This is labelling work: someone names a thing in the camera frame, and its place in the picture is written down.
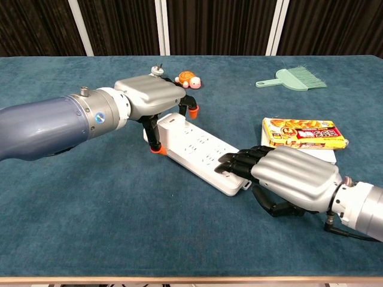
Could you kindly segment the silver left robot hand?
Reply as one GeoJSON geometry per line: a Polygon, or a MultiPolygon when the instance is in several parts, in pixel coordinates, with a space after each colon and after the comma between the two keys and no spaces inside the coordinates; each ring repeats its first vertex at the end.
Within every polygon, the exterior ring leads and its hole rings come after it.
{"type": "Polygon", "coordinates": [[[161,113],[178,106],[181,115],[185,115],[186,111],[192,119],[198,115],[199,106],[195,98],[187,95],[183,87],[169,78],[141,75],[119,80],[114,88],[127,96],[130,102],[129,119],[143,125],[150,150],[155,154],[167,154],[160,142],[157,126],[161,113]]]}

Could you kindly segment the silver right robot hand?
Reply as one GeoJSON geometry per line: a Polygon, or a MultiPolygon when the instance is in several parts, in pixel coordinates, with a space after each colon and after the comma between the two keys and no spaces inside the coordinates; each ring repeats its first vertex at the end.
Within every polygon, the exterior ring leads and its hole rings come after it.
{"type": "Polygon", "coordinates": [[[253,146],[218,161],[215,172],[255,183],[255,198],[273,217],[326,212],[343,182],[337,166],[288,146],[253,146]]]}

